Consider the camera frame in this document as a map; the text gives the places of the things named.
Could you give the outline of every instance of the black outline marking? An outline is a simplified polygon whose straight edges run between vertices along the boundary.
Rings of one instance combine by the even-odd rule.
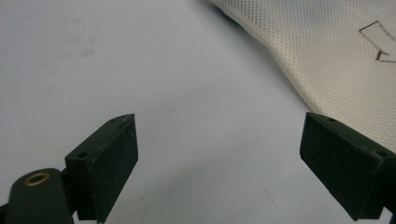
[[[381,24],[380,21],[375,21],[375,22],[371,23],[370,25],[365,26],[365,27],[359,29],[359,33],[361,33],[361,35],[363,35],[364,38],[366,38],[372,45],[374,45],[374,47],[376,47],[376,48],[378,49],[378,53],[376,54],[376,58],[375,58],[377,61],[382,62],[382,63],[396,63],[396,61],[382,60],[382,59],[381,59],[381,55],[385,54],[385,55],[390,56],[390,54],[389,54],[389,53],[386,53],[384,50],[382,50],[378,45],[376,45],[376,44],[374,43],[373,40],[371,40],[367,35],[365,35],[365,34],[362,32],[364,29],[367,29],[367,28],[369,28],[370,26],[372,26],[372,25],[374,25],[374,24],[376,24],[376,23],[378,23],[379,28],[381,28],[381,30],[385,33],[385,35],[387,35],[391,40],[393,40],[393,41],[396,43],[396,38],[395,38],[393,35],[391,35],[391,34],[387,31],[387,29],[385,29],[385,27]]]

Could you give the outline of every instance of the white table surface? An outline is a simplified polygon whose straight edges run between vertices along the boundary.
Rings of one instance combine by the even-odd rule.
[[[135,113],[139,162],[106,223],[354,223],[300,159],[308,110],[206,2],[0,1],[0,203]]]

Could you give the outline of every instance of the white fabric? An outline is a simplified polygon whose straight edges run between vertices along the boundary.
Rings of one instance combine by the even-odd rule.
[[[396,1],[213,0],[320,114],[396,152]]]

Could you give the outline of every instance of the brass insert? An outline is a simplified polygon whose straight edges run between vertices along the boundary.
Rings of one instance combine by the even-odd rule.
[[[31,176],[27,177],[24,181],[24,185],[27,187],[36,186],[36,185],[39,185],[39,184],[45,182],[49,178],[50,178],[49,173],[38,173],[38,174],[31,175]]]

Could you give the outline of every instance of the printed arrow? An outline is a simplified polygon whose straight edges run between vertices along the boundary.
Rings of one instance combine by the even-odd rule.
[[[375,21],[359,32],[377,49],[376,60],[382,63],[396,63],[396,38],[379,21]]]

